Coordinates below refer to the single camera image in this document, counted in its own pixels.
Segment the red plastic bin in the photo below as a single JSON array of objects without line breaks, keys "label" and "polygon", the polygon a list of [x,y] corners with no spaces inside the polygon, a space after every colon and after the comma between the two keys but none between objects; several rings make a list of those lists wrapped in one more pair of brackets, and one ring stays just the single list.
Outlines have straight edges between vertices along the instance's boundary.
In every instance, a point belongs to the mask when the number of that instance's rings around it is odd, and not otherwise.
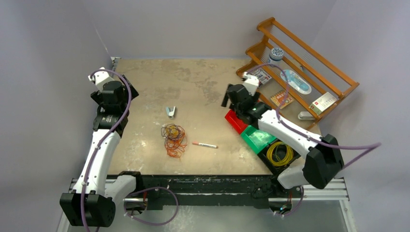
[{"label": "red plastic bin", "polygon": [[248,124],[240,120],[232,109],[225,115],[225,119],[238,134],[241,134],[248,127]]}]

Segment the green plastic bin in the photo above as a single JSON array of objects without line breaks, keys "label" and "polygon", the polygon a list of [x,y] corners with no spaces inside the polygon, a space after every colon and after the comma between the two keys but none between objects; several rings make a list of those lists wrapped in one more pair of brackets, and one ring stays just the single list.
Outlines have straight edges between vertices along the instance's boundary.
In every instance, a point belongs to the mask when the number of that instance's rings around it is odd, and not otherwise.
[{"label": "green plastic bin", "polygon": [[276,140],[274,135],[256,129],[251,125],[247,126],[240,136],[255,154],[259,154],[265,147]]}]

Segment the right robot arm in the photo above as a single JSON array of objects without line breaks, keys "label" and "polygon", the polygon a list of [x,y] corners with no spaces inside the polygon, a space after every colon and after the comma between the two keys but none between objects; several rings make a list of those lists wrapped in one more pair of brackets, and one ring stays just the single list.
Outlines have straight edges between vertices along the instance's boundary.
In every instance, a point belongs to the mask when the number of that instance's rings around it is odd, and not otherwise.
[{"label": "right robot arm", "polygon": [[325,188],[344,168],[337,139],[330,134],[322,137],[295,125],[258,98],[258,93],[251,95],[242,84],[229,84],[221,105],[225,107],[230,101],[230,109],[243,123],[275,136],[305,160],[304,165],[291,165],[282,171],[271,184],[272,192],[282,197],[296,186]]}]

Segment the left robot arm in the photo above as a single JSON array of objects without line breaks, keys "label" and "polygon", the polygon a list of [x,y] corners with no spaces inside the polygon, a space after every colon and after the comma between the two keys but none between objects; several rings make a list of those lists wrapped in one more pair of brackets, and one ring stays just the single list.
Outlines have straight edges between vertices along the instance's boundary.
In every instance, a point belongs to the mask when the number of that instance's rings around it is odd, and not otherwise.
[{"label": "left robot arm", "polygon": [[109,227],[116,207],[129,194],[144,193],[138,173],[122,173],[108,184],[107,174],[113,154],[128,123],[131,101],[139,94],[124,75],[105,68],[94,71],[89,80],[97,87],[91,98],[97,103],[90,150],[73,189],[63,193],[60,206],[72,226],[89,231]]}]

